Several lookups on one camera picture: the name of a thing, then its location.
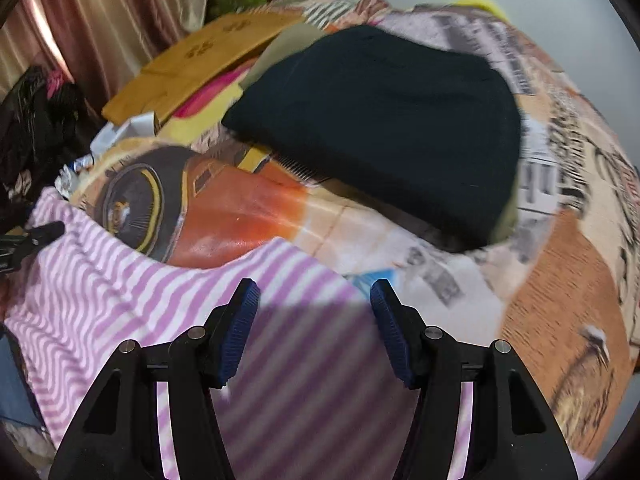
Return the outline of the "printed newspaper pattern bedspread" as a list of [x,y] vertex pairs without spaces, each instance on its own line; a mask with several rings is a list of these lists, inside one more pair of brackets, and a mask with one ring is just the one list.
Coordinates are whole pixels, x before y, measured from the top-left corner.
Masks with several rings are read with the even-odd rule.
[[288,21],[155,138],[99,154],[72,204],[151,259],[145,292],[276,237],[299,270],[386,272],[456,335],[514,339],[591,460],[639,354],[639,178],[526,35],[470,6],[279,0]]

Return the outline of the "wooden lap desk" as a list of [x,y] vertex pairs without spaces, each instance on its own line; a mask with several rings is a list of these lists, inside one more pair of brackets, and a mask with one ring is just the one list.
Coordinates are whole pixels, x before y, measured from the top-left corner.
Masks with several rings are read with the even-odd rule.
[[296,14],[226,14],[206,24],[142,67],[140,74],[102,108],[116,126],[152,112],[159,124],[209,81],[262,52],[268,44],[303,18]]

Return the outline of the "pink gold striped curtain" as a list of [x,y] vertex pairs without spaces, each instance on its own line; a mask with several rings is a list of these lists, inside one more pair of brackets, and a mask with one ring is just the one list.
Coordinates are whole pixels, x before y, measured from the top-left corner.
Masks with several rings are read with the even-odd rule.
[[200,29],[205,10],[206,0],[18,0],[1,26],[1,92],[42,65],[102,110],[143,66]]

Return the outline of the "black folded garment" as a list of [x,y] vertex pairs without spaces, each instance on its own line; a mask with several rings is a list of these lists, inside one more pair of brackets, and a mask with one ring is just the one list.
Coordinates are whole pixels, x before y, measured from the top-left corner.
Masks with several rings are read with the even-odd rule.
[[464,249],[513,228],[522,118],[480,56],[344,29],[271,66],[221,122]]

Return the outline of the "olive folded garment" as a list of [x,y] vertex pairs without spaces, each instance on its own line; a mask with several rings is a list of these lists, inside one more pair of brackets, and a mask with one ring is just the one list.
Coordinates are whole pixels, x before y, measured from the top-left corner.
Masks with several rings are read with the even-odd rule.
[[326,36],[326,32],[311,24],[298,23],[288,27],[274,38],[266,50],[259,55],[240,83],[240,87],[242,90],[246,90],[258,81],[271,66],[307,49],[324,36]]

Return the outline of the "yellow foam headboard arch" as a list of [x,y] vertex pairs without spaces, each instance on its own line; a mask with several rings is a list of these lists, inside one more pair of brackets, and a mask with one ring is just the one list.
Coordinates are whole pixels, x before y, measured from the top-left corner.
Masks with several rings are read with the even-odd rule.
[[495,3],[494,0],[456,0],[454,2],[454,5],[469,6],[470,8],[480,9],[492,14],[501,21],[509,21],[506,12],[504,12],[503,8],[500,8],[500,6],[498,6],[498,4]]

